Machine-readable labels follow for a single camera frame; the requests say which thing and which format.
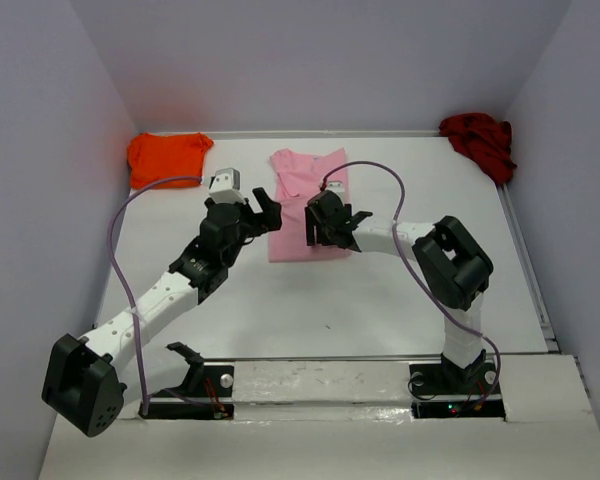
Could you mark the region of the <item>pink t shirt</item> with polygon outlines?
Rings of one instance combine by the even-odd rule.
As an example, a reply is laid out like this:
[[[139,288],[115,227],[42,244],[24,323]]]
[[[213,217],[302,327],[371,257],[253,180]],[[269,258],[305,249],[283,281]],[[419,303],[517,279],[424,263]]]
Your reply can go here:
[[[305,206],[319,193],[325,174],[347,162],[344,148],[327,155],[302,154],[289,149],[275,152],[270,162],[276,176],[275,200],[281,204],[281,229],[268,235],[270,263],[331,261],[351,252],[306,243]]]

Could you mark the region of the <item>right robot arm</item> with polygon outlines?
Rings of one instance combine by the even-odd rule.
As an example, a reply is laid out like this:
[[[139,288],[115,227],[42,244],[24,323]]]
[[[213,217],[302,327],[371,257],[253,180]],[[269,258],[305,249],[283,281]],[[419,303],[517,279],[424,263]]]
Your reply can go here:
[[[326,189],[305,207],[310,247],[338,247],[357,253],[400,258],[418,286],[444,318],[444,345],[437,363],[411,368],[409,388],[415,399],[484,395],[494,388],[484,379],[498,366],[486,361],[492,345],[481,329],[484,293],[494,266],[484,250],[455,217],[434,223],[375,219],[353,212],[340,196]]]

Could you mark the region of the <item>orange t shirt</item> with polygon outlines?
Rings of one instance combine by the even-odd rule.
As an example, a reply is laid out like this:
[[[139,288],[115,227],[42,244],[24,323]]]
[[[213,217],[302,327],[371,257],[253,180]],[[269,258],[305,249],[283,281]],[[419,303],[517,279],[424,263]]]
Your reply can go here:
[[[158,189],[185,189],[200,185],[206,154],[214,141],[202,133],[153,135],[142,133],[127,147],[130,187],[139,190],[171,177],[181,180],[158,185]]]

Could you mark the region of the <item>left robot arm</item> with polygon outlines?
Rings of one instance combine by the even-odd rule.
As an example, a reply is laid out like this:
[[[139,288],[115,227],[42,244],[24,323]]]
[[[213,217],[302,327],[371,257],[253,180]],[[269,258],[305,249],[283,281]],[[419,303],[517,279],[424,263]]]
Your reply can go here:
[[[197,236],[147,292],[104,325],[54,343],[41,394],[48,406],[88,437],[113,423],[131,401],[123,371],[143,364],[143,346],[211,296],[250,240],[281,228],[280,203],[261,187],[252,193],[258,211],[237,191],[210,195]]]

